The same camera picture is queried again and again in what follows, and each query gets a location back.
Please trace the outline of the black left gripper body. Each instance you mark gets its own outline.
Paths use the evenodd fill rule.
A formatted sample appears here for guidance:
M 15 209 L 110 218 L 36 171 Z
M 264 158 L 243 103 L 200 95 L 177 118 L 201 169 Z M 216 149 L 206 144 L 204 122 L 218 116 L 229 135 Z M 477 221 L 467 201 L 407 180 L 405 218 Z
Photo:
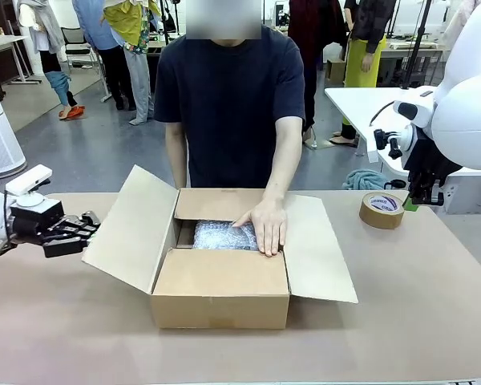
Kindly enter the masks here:
M 19 203 L 10 206 L 11 232 L 16 241 L 43 243 L 49 229 L 65 215 L 63 203 L 45 198 L 40 204 L 23 207 Z

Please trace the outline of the person's left hand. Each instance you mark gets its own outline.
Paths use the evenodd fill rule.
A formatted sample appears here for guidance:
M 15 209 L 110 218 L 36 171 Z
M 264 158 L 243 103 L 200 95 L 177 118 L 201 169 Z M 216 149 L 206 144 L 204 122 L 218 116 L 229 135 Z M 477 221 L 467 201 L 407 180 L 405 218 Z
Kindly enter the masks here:
M 283 207 L 283 196 L 264 193 L 261 201 L 232 223 L 241 227 L 253 225 L 257 247 L 267 257 L 276 255 L 285 243 L 287 216 Z

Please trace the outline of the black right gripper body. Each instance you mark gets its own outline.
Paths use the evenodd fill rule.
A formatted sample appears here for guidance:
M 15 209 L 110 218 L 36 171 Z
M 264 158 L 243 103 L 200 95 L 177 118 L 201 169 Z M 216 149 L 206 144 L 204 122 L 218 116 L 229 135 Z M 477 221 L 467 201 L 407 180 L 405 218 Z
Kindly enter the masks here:
M 403 153 L 403 159 L 411 188 L 429 187 L 436 181 L 442 186 L 450 174 L 462 168 L 447 159 L 421 128 L 414 130 L 412 145 L 408 152 Z

